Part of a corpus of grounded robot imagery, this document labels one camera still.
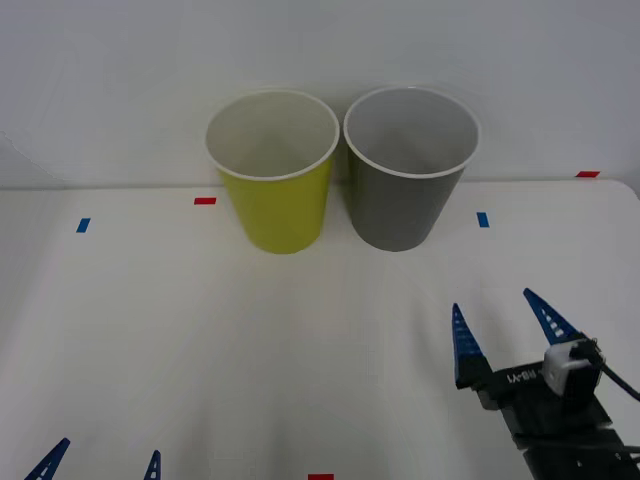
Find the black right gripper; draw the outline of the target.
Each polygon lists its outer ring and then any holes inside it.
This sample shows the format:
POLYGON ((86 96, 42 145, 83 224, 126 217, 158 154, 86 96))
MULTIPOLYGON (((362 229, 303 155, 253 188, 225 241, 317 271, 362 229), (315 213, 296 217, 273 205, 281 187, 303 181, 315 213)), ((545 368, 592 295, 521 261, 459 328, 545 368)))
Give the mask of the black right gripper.
MULTIPOLYGON (((580 331, 531 289, 525 288, 523 294, 550 345, 582 338, 580 331)), ((555 394, 543 379, 540 362, 492 370, 457 303, 452 307, 451 325, 456 388, 476 390, 484 409, 502 413, 511 434, 558 438, 611 425, 594 395, 572 402, 555 394)))

